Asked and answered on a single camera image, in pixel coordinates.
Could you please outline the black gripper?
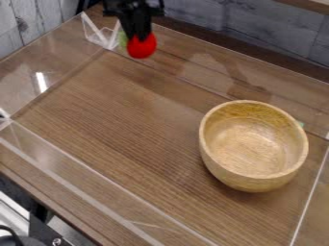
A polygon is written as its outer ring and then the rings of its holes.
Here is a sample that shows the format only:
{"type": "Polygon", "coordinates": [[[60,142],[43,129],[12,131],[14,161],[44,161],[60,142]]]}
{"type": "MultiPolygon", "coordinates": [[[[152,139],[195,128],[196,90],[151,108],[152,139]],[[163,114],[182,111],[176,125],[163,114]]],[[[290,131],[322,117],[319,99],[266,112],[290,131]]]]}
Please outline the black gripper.
{"type": "Polygon", "coordinates": [[[117,16],[121,29],[128,38],[136,32],[139,41],[144,41],[151,32],[151,17],[164,15],[164,2],[155,0],[101,0],[103,15],[117,16]]]}

